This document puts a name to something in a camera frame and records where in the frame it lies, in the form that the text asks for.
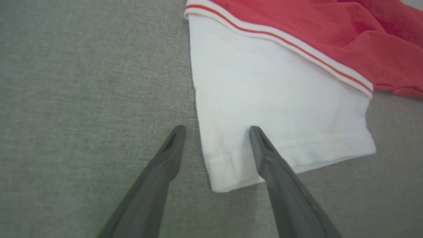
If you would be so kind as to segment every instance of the white fabric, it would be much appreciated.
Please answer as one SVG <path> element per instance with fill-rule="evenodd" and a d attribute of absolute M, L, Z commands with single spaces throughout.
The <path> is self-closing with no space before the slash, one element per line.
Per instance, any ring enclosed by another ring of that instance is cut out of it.
<path fill-rule="evenodd" d="M 189 15 L 192 77 L 211 188 L 263 181 L 250 146 L 260 126 L 297 173 L 376 152 L 369 98 L 274 42 Z"/>

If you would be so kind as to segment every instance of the red fabric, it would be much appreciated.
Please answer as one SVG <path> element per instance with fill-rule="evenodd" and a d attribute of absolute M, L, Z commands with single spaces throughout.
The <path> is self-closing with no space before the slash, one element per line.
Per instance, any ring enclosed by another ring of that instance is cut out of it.
<path fill-rule="evenodd" d="M 213 0 L 355 69 L 375 90 L 423 98 L 423 11 L 400 0 Z"/>

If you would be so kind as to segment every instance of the red stripe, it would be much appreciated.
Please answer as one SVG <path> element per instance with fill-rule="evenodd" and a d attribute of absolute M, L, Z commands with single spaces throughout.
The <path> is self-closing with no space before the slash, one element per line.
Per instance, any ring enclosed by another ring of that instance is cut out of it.
<path fill-rule="evenodd" d="M 223 18 L 225 21 L 227 21 L 228 23 L 230 23 L 231 25 L 233 25 L 233 26 L 234 26 L 236 29 L 238 29 L 238 30 L 242 30 L 242 31 L 250 32 L 250 33 L 260 33 L 260 34 L 266 34 L 266 35 L 269 35 L 269 36 L 276 37 L 276 38 L 280 39 L 281 41 L 283 41 L 283 42 L 285 42 L 285 43 L 287 43 L 287 44 L 289 44 L 289 45 L 291 45 L 291 46 L 293 46 L 293 47 L 295 47 L 295 48 L 297 48 L 297 49 L 301 50 L 302 52 L 306 53 L 306 54 L 307 54 L 307 55 L 309 55 L 310 57 L 312 57 L 312 58 L 314 58 L 314 59 L 316 59 L 316 60 L 320 61 L 321 63 L 323 63 L 324 65 L 328 66 L 329 68 L 331 68 L 333 71 L 337 72 L 338 74 L 340 74 L 340 75 L 342 75 L 342 76 L 344 76 L 344 77 L 346 77 L 346 78 L 349 78 L 350 80 L 352 80 L 352 81 L 354 81 L 354 82 L 356 82 L 356 83 L 360 84 L 360 85 L 361 85 L 361 86 L 363 86 L 365 89 L 367 89 L 369 92 L 373 93 L 373 91 L 372 91 L 369 87 L 367 87 L 367 86 L 366 86 L 363 82 L 361 82 L 360 80 L 358 80 L 358 79 L 356 79 L 356 78 L 354 78 L 354 77 L 351 77 L 350 75 L 347 75 L 347 74 L 345 74 L 345 73 L 343 73 L 343 72 L 341 72 L 341 71 L 339 71 L 339 70 L 335 69 L 334 67 L 332 67 L 332 66 L 331 66 L 331 65 L 329 65 L 328 63 L 326 63 L 326 62 L 322 61 L 321 59 L 319 59 L 319 58 L 317 58 L 316 56 L 312 55 L 311 53 L 309 53 L 309 52 L 305 51 L 305 50 L 304 50 L 304 49 L 302 49 L 301 47 L 299 47 L 299 46 L 297 46 L 297 45 L 295 45 L 295 44 L 293 44 L 293 43 L 291 43 L 291 42 L 289 42 L 289 41 L 285 40 L 284 38 L 282 38 L 282 37 L 280 37 L 280 36 L 278 36 L 278 35 L 275 35 L 275 34 L 273 34 L 273 33 L 271 33 L 271 32 L 267 32 L 267 31 L 250 30 L 250 29 L 245 29 L 245 28 L 239 27 L 239 26 L 237 26 L 235 23 L 231 22 L 228 18 L 226 18 L 225 16 L 223 16 L 220 12 L 218 12 L 218 11 L 216 11 L 216 10 L 212 9 L 212 8 L 206 7 L 206 6 L 204 6 L 204 5 L 191 4 L 191 5 L 186 6 L 186 8 L 185 8 L 185 9 L 188 9 L 188 8 L 199 8 L 199 9 L 203 9 L 203 10 L 206 10 L 206 11 L 212 12 L 212 13 L 214 13 L 214 14 L 216 14 L 216 15 L 220 16 L 221 18 Z"/>

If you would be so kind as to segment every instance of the gray background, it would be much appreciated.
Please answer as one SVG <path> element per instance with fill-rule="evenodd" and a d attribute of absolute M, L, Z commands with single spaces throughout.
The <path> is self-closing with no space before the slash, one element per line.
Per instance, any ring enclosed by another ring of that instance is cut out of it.
<path fill-rule="evenodd" d="M 264 184 L 210 190 L 184 6 L 0 1 L 0 237 L 94 237 L 178 124 L 160 237 L 277 237 Z M 421 237 L 423 100 L 377 92 L 367 118 L 376 155 L 299 177 L 347 238 Z"/>

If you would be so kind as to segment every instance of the gray tablecloth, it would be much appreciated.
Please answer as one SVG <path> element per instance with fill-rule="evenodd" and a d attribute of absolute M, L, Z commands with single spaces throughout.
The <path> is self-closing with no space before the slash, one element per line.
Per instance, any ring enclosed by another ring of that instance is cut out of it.
<path fill-rule="evenodd" d="M 187 127 L 160 237 L 277 237 L 264 184 L 212 193 L 185 0 L 0 1 L 0 237 L 94 237 Z M 423 100 L 377 92 L 376 155 L 300 174 L 346 238 L 423 234 Z"/>

